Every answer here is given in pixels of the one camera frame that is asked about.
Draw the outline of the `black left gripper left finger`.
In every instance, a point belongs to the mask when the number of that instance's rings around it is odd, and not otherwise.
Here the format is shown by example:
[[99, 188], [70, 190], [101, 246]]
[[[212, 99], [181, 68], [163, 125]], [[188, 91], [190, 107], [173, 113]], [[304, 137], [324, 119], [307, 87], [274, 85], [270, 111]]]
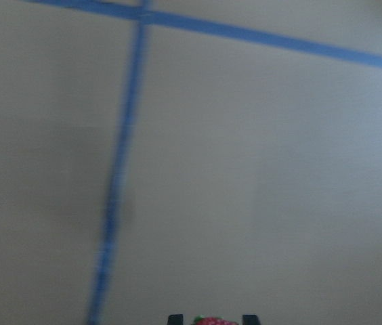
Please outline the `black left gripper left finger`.
[[183, 325], [184, 315], [183, 314], [171, 314], [167, 318], [167, 325]]

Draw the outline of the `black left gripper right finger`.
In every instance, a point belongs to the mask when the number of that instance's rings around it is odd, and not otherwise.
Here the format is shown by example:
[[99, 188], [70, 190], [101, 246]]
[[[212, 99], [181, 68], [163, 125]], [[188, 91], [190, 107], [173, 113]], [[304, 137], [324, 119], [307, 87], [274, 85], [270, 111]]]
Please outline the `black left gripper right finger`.
[[257, 315], [255, 314], [243, 314], [242, 325], [257, 325]]

